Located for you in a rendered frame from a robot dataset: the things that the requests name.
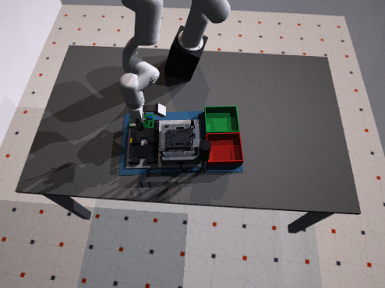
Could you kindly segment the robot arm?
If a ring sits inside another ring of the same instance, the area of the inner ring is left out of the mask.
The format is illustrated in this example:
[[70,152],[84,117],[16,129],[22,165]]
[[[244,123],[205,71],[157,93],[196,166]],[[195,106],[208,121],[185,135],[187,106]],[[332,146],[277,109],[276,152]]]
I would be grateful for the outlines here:
[[[137,49],[138,46],[150,46],[159,41],[163,0],[121,1],[135,12],[135,31],[122,53],[122,66],[127,74],[119,79],[118,84],[126,105],[138,108],[144,103],[142,90],[158,80],[159,71],[137,58]],[[185,28],[178,35],[178,43],[187,51],[198,51],[203,46],[202,38],[209,21],[222,23],[229,13],[227,0],[192,0]],[[166,107],[159,103],[143,105],[143,112],[153,112],[162,118],[166,116]]]

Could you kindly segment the red open-top bin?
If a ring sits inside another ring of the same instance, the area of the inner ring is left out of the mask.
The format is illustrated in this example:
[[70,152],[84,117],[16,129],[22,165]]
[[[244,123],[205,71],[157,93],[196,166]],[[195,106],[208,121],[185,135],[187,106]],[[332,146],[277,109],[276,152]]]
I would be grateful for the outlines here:
[[210,141],[210,159],[207,166],[242,165],[242,142],[240,132],[207,133]]

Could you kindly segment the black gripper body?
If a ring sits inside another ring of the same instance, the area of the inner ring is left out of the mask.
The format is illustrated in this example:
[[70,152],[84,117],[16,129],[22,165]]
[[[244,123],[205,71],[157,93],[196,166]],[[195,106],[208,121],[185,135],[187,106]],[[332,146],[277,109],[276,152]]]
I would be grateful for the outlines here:
[[[144,105],[144,103],[143,103],[143,105]],[[143,123],[143,116],[144,116],[143,105],[141,107],[138,107],[138,108],[130,108],[129,107],[129,115],[131,117],[131,121],[133,124],[135,124],[136,119],[139,119],[139,121]]]

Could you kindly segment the green circuit board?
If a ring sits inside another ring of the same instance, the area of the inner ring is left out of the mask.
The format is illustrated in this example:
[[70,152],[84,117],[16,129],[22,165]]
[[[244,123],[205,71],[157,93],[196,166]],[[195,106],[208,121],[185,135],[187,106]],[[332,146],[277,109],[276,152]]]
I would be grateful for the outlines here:
[[[153,128],[154,127],[154,114],[145,114],[143,116],[143,125],[144,128]],[[136,128],[136,123],[133,124],[129,116],[129,128]]]

